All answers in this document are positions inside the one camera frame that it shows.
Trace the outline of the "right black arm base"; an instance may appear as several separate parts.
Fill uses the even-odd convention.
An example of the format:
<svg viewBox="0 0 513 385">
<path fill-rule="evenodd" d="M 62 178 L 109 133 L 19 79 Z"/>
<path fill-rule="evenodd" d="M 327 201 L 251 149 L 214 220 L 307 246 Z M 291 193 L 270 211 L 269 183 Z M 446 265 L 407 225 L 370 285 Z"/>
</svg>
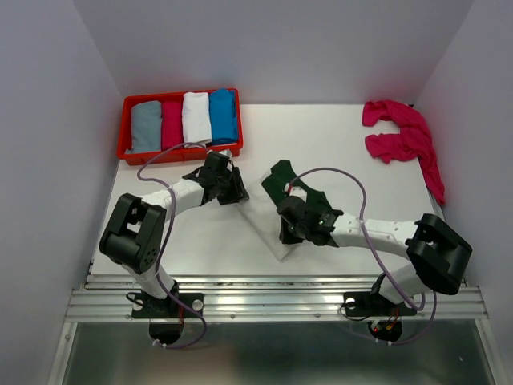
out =
<svg viewBox="0 0 513 385">
<path fill-rule="evenodd" d="M 370 291 L 345 292 L 339 312 L 348 319 L 357 321 L 378 316 L 415 316 L 417 311 L 407 307 L 403 300 L 393 304 L 378 293 L 384 278 L 385 274 L 379 275 Z"/>
</svg>

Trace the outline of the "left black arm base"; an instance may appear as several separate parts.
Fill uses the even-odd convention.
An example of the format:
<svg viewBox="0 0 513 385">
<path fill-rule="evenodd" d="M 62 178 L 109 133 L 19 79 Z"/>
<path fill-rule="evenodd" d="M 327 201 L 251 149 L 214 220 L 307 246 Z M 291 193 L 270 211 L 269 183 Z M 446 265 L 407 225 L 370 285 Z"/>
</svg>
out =
<svg viewBox="0 0 513 385">
<path fill-rule="evenodd" d="M 143 291 L 131 291 L 125 298 L 132 304 L 131 316 L 134 319 L 190 319 L 196 316 L 169 297 L 154 298 Z"/>
</svg>

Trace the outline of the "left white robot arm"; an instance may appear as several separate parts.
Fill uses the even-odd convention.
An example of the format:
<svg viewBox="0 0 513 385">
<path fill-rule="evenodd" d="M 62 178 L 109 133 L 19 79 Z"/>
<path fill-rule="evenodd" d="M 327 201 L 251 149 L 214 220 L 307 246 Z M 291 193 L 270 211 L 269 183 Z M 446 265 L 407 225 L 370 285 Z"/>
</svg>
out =
<svg viewBox="0 0 513 385">
<path fill-rule="evenodd" d="M 124 193 L 117 200 L 99 240 L 99 252 L 124 268 L 159 315 L 177 310 L 176 281 L 160 269 L 164 240 L 177 215 L 210 201 L 231 205 L 246 201 L 248 194 L 240 170 L 233 165 L 229 150 L 210 151 L 204 164 L 173 185 L 135 196 Z"/>
</svg>

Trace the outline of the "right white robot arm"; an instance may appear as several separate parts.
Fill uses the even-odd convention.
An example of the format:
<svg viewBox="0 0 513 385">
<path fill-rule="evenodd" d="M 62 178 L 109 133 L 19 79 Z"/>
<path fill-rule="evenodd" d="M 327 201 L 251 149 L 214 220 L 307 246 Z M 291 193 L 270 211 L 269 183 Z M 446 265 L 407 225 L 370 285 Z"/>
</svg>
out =
<svg viewBox="0 0 513 385">
<path fill-rule="evenodd" d="M 409 264 L 383 271 L 369 293 L 369 304 L 386 313 L 398 303 L 432 290 L 455 295 L 463 281 L 472 247 L 442 218 L 425 213 L 417 221 L 364 220 L 335 209 L 318 209 L 300 197 L 278 206 L 282 243 L 308 241 L 317 246 L 368 249 L 405 258 Z"/>
</svg>

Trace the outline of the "cream and green t-shirt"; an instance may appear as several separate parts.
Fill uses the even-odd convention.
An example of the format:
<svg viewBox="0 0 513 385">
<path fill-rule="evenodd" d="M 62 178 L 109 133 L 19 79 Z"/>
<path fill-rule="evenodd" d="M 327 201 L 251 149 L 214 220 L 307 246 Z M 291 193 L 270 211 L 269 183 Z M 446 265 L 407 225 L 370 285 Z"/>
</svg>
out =
<svg viewBox="0 0 513 385">
<path fill-rule="evenodd" d="M 279 160 L 259 181 L 252 182 L 247 187 L 249 199 L 238 204 L 237 208 L 278 261 L 299 246 L 284 245 L 279 239 L 281 217 L 277 213 L 277 206 L 287 197 L 284 192 L 286 184 L 306 190 L 306 202 L 309 205 L 319 209 L 332 209 L 325 193 L 310 188 L 299 179 L 288 160 Z"/>
</svg>

